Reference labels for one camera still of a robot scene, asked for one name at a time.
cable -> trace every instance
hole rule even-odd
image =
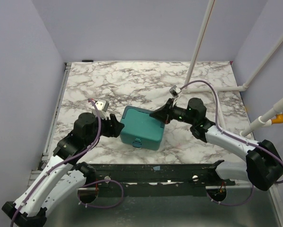
[[[121,185],[119,182],[115,181],[115,180],[100,180],[100,181],[95,181],[95,182],[92,182],[92,183],[88,183],[88,184],[86,184],[86,185],[84,185],[84,186],[82,186],[82,187],[88,187],[88,186],[91,186],[91,185],[93,185],[93,184],[103,183],[103,182],[105,182],[105,183],[107,183],[107,182],[113,182],[113,183],[117,184],[117,185],[120,187],[120,189],[121,189],[121,198],[120,198],[120,200],[119,200],[117,203],[115,203],[115,204],[113,204],[113,205],[110,205],[110,206],[96,206],[96,205],[90,205],[90,204],[87,204],[87,203],[83,203],[83,202],[80,200],[80,197],[79,197],[79,195],[78,195],[79,205],[80,205],[80,204],[83,204],[86,208],[87,208],[87,207],[93,207],[93,208],[100,208],[100,209],[109,209],[109,208],[113,208],[113,207],[116,207],[116,206],[118,206],[119,204],[121,204],[122,201],[123,201],[123,198],[124,198],[124,191],[123,191],[122,185]]]
[[[28,193],[28,195],[25,197],[25,199],[21,202],[21,205],[18,207],[18,209],[15,211],[12,219],[11,219],[11,224],[10,224],[10,227],[13,227],[13,224],[15,222],[15,219],[18,215],[18,213],[20,212],[20,210],[22,209],[23,206],[25,206],[26,202],[28,201],[28,199],[30,198],[30,196],[35,192],[35,190],[38,188],[38,186],[43,182],[43,180],[54,170],[56,169],[57,167],[61,166],[62,164],[66,164],[68,163],[69,161],[75,159],[75,158],[78,158],[78,157],[82,157],[83,155],[85,155],[88,151],[90,151],[91,149],[93,149],[95,146],[96,146],[96,143],[97,141],[99,140],[99,137],[100,137],[100,132],[101,132],[101,125],[102,125],[102,122],[101,122],[101,118],[100,118],[100,113],[95,105],[95,103],[93,102],[92,99],[88,99],[88,101],[92,104],[92,106],[94,107],[95,111],[96,111],[96,115],[97,115],[97,119],[98,119],[98,131],[97,131],[97,135],[93,141],[93,143],[91,143],[83,152],[77,154],[77,155],[74,155],[73,157],[70,157],[70,158],[67,158],[65,159],[64,161],[56,164],[55,166],[53,166],[51,169],[49,169],[47,172],[46,172],[46,175],[42,176],[41,179],[35,184],[35,186],[31,189],[31,191]]]
[[[280,163],[280,165],[283,167],[283,161],[282,161],[281,159],[279,159],[276,155],[274,155],[273,153],[271,153],[269,150],[267,150],[267,149],[265,149],[265,148],[263,148],[263,147],[261,147],[261,146],[259,146],[259,145],[257,145],[257,144],[248,143],[248,142],[246,142],[245,140],[240,139],[239,137],[236,137],[236,136],[234,136],[234,135],[231,135],[231,134],[227,133],[226,131],[224,131],[224,130],[218,125],[218,108],[219,108],[219,106],[218,106],[218,96],[217,96],[217,93],[216,93],[215,89],[213,88],[213,86],[212,86],[210,83],[206,82],[205,80],[200,80],[200,79],[198,79],[198,80],[194,80],[194,81],[191,81],[191,82],[189,82],[189,83],[183,85],[183,86],[181,87],[181,90],[184,89],[185,87],[187,87],[188,85],[193,84],[193,83],[197,83],[197,82],[205,83],[206,85],[208,85],[208,86],[210,87],[210,89],[211,89],[212,92],[213,92],[213,95],[214,95],[214,98],[215,98],[215,103],[216,103],[215,123],[216,123],[217,129],[218,129],[221,133],[223,133],[224,135],[226,135],[226,136],[228,136],[228,137],[230,137],[230,138],[232,138],[232,139],[235,139],[235,140],[237,140],[237,141],[239,141],[239,142],[245,143],[245,144],[247,144],[247,145],[251,145],[251,146],[253,146],[253,147],[256,147],[256,148],[262,150],[263,152],[265,152],[265,153],[267,153],[268,155],[270,155],[273,159],[275,159],[276,161],[278,161],[278,162]],[[252,194],[253,194],[253,192],[254,192],[254,189],[253,189],[253,188],[254,188],[254,185],[252,186],[251,195],[245,200],[245,202],[238,203],[238,204],[232,204],[232,205],[220,203],[220,202],[217,202],[217,201],[215,201],[215,202],[217,202],[217,203],[220,204],[220,205],[224,205],[224,206],[239,206],[239,205],[243,205],[243,204],[245,204],[246,202],[248,202],[248,201],[252,198]]]

wall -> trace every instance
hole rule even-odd
[[[247,80],[282,33],[283,0],[269,0],[232,65],[239,85]],[[248,90],[242,93],[251,121],[272,108],[282,97],[283,45],[250,84]],[[254,134],[257,140],[272,141],[283,160],[283,124],[257,130]],[[279,190],[283,200],[283,184],[279,186]]]
[[[32,0],[64,61],[190,61],[208,0]],[[233,60],[266,0],[217,0],[200,61]]]
[[[64,69],[32,2],[0,0],[0,227],[40,160]]]

cable connector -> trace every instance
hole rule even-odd
[[[177,87],[176,85],[174,85],[173,87],[171,87],[169,92],[174,98],[178,98],[182,90],[180,89],[180,87]]]

white marble surface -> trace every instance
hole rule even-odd
[[[49,152],[68,134],[73,123],[83,112],[90,111],[88,98],[104,99],[110,103],[109,112],[120,120],[128,105],[154,110],[171,97],[173,85],[182,86],[189,62],[75,62],[67,81],[56,130]],[[229,62],[198,62],[191,80],[204,79],[213,86],[235,86],[236,81]],[[204,87],[193,84],[190,87]],[[186,107],[191,97],[199,97],[207,107],[207,117],[214,121],[215,104],[211,93],[184,91],[177,102]],[[226,128],[239,133],[249,125],[248,117],[238,92],[220,92],[219,99]],[[123,144],[120,138],[101,137],[96,148],[81,161],[88,163],[179,164],[213,163],[219,159],[241,161],[237,156],[211,144],[195,139],[190,126],[177,121],[166,125],[158,151],[136,149]]]

white wall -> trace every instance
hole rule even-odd
[[[64,69],[32,2],[0,0],[0,227],[40,161]]]
[[[265,54],[283,33],[283,0],[269,0],[258,21],[233,62],[233,71],[239,85],[262,61]],[[242,93],[251,121],[272,108],[283,97],[283,45]],[[262,128],[254,132],[257,140],[270,140],[283,160],[283,124]],[[283,184],[279,186],[283,200]]]
[[[190,61],[208,0],[32,0],[64,61]],[[267,0],[217,0],[200,61],[233,60]]]

